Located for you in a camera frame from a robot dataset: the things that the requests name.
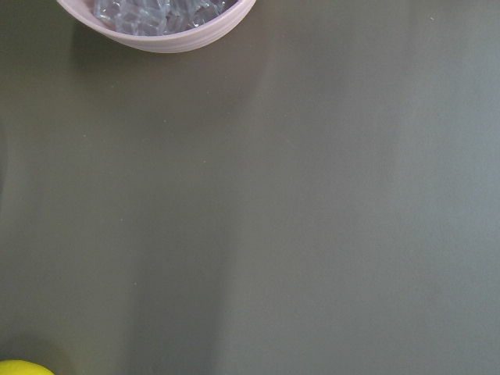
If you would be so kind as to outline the pink bowl with ice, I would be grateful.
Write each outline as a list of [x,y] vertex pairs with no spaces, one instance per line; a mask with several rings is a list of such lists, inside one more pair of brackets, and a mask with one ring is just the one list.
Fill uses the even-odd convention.
[[190,52],[232,31],[254,1],[60,1],[75,20],[137,50]]

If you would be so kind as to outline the yellow lemon lower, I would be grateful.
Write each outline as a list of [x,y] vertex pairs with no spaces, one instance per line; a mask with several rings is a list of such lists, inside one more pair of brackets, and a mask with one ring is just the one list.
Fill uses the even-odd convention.
[[54,373],[37,363],[13,359],[0,362],[0,375],[54,375]]

